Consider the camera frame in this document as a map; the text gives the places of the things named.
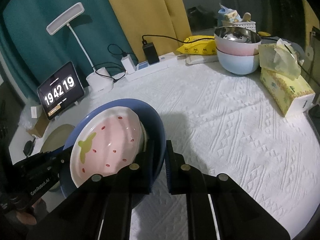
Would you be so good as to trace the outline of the left hand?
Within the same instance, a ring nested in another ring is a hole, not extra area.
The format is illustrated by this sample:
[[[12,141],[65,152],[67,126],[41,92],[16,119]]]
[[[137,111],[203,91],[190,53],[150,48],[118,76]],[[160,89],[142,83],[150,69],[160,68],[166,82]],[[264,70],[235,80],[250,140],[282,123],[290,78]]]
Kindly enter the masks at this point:
[[[47,204],[40,198],[32,206],[22,211],[10,211],[6,218],[18,225],[35,226],[48,215]]]

